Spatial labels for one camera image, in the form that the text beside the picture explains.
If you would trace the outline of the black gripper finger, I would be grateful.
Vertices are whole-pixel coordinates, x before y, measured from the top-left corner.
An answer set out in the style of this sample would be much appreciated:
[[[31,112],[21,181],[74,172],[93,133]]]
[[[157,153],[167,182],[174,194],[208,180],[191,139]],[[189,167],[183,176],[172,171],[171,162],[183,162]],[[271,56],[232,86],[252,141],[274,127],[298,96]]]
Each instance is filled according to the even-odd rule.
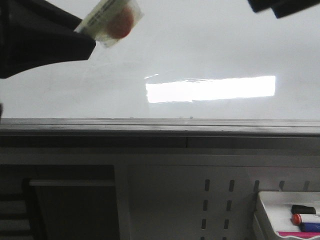
[[[271,9],[277,19],[320,4],[320,0],[248,0],[247,2],[254,13]]]
[[[75,31],[81,18],[46,0],[0,2],[0,77],[88,60],[96,42]]]

